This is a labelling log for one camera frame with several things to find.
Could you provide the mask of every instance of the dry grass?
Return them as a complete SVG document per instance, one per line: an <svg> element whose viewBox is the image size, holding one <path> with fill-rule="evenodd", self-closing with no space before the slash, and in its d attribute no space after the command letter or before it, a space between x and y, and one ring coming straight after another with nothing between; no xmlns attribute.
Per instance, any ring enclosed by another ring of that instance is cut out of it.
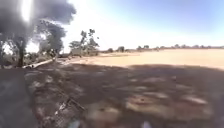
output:
<svg viewBox="0 0 224 128"><path fill-rule="evenodd" d="M224 68L224 50L164 50L160 52L112 53L88 58L86 64L131 66L142 64L193 65Z"/></svg>
<svg viewBox="0 0 224 128"><path fill-rule="evenodd" d="M138 127L144 120L153 128L221 128L223 55L224 50L165 50L48 64L39 67L39 78L32 80L42 83L34 90L35 100L44 107L40 116L52 115L57 110L55 104L64 100L56 95L59 87L89 108L83 120L94 110L99 116L116 110L119 116L114 117L118 119L110 125L124 128Z"/></svg>

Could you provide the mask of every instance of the treeline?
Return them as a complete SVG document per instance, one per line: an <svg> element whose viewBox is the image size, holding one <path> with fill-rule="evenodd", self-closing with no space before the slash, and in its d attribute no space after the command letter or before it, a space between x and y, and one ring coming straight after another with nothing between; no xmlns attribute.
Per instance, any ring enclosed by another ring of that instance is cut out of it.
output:
<svg viewBox="0 0 224 128"><path fill-rule="evenodd" d="M158 46L155 48L150 48L149 45L138 46L136 49L125 49L124 46L119 46L117 49L109 48L108 50L101 51L102 53L112 53L112 52L141 52L141 51L160 51L166 49L224 49L224 46L204 46L204 45L174 45L174 46Z"/></svg>

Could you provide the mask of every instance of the dirt path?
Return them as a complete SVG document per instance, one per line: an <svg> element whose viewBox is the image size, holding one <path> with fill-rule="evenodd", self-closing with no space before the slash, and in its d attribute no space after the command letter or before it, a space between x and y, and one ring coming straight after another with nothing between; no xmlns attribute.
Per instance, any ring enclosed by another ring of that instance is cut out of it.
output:
<svg viewBox="0 0 224 128"><path fill-rule="evenodd" d="M95 120L110 120L110 126L135 128L147 120L153 128L223 127L222 70L152 63L103 66L109 63L100 61L102 57L94 59L66 65L64 62L49 64L34 73L30 82L35 83L30 88L35 94L40 118L54 115L60 103L66 100L59 95L63 90L87 108L85 119L97 114ZM109 62L115 64L113 58L110 59ZM58 120L63 117L64 122L57 124L58 127L65 127L71 117L79 117L79 110L71 108L62 112Z"/></svg>

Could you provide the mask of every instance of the bush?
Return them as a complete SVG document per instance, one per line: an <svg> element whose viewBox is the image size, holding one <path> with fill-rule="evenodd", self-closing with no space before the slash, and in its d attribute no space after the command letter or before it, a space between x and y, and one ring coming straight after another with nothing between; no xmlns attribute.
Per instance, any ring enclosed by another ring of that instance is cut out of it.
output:
<svg viewBox="0 0 224 128"><path fill-rule="evenodd" d="M107 51L108 51L109 53L114 52L114 50L113 50L112 48L109 48Z"/></svg>
<svg viewBox="0 0 224 128"><path fill-rule="evenodd" d="M118 48L117 48L117 51L118 51L118 52L124 52L124 51L125 51L124 46L120 46L120 47L118 47Z"/></svg>

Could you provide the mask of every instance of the sunlight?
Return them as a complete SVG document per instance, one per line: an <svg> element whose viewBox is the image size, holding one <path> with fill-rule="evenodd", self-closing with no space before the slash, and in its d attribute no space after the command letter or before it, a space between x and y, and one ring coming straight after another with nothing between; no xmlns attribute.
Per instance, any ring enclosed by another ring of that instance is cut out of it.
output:
<svg viewBox="0 0 224 128"><path fill-rule="evenodd" d="M22 0L21 15L22 15L23 20L27 23L30 21L32 2L33 2L33 0Z"/></svg>

